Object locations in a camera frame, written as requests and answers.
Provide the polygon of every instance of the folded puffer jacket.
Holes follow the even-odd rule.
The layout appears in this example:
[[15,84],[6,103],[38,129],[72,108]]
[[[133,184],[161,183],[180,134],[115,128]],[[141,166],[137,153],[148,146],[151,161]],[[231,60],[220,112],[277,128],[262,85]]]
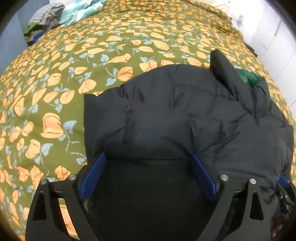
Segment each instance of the folded puffer jacket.
[[87,160],[107,156],[88,211],[106,241],[196,240],[215,204],[189,168],[192,153],[220,174],[260,185],[272,218],[289,178],[293,130],[263,77],[242,81],[219,50],[210,68],[169,65],[85,95]]

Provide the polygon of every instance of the blue cloth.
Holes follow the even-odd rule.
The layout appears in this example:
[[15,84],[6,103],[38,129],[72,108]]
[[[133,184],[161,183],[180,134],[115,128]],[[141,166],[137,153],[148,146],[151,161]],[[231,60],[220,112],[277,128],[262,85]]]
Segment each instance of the blue cloth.
[[102,10],[106,0],[76,0],[68,4],[59,23],[62,27],[72,25]]

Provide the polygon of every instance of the silver screw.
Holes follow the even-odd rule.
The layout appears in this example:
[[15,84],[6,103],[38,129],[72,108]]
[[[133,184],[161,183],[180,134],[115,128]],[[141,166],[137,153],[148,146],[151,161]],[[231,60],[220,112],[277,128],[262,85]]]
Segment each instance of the silver screw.
[[47,183],[47,178],[43,178],[43,179],[40,181],[40,184],[41,184],[41,185],[44,185],[45,183]]
[[250,179],[250,183],[252,183],[253,185],[255,185],[257,182],[256,182],[256,180],[254,178],[251,178]]
[[73,181],[76,179],[76,175],[75,174],[71,174],[69,177],[69,180]]
[[223,180],[223,181],[227,181],[228,180],[228,176],[223,174],[220,176],[220,178]]

